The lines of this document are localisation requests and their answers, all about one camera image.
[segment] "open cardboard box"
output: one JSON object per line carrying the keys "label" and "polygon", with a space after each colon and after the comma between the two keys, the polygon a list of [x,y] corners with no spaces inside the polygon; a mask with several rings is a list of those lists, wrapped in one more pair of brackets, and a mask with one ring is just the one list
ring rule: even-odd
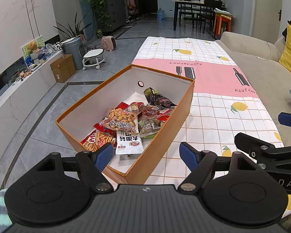
{"label": "open cardboard box", "polygon": [[119,103],[144,102],[148,87],[169,98],[177,107],[154,139],[145,142],[142,154],[115,155],[103,173],[116,183],[144,184],[163,157],[181,126],[192,103],[194,81],[168,72],[138,65],[129,65],[93,89],[58,119],[56,124],[77,152],[86,148],[80,141]]}

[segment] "painting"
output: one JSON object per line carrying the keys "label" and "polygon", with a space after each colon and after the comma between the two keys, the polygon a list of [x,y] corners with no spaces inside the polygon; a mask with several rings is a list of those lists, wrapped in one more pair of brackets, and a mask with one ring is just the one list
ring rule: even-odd
{"label": "painting", "polygon": [[45,48],[44,39],[43,36],[40,36],[21,48],[22,56],[24,57],[27,67],[34,64],[35,56],[31,54],[38,52],[43,47]]}

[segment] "door handle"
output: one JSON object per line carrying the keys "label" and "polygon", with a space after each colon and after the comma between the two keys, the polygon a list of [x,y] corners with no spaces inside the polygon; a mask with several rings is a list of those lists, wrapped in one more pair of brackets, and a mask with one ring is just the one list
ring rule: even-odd
{"label": "door handle", "polygon": [[279,12],[278,12],[278,14],[279,14],[279,21],[281,22],[281,13],[282,13],[282,10],[280,10]]}

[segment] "orange stool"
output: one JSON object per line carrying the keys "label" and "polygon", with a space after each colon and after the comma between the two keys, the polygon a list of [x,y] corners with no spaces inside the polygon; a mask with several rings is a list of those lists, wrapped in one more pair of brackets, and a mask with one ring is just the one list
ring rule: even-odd
{"label": "orange stool", "polygon": [[216,13],[216,18],[215,18],[214,27],[213,27],[213,31],[215,32],[214,36],[216,37],[221,34],[222,21],[227,22],[227,31],[230,32],[231,20],[232,20],[232,17]]}

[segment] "sofa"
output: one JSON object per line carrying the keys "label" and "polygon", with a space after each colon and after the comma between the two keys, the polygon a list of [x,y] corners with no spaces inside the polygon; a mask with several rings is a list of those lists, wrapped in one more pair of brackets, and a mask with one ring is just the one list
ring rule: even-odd
{"label": "sofa", "polygon": [[278,62],[286,45],[284,37],[271,44],[257,38],[224,32],[216,42],[235,61],[259,95],[278,128],[284,146],[291,146],[291,127],[278,122],[281,112],[291,113],[291,72]]}

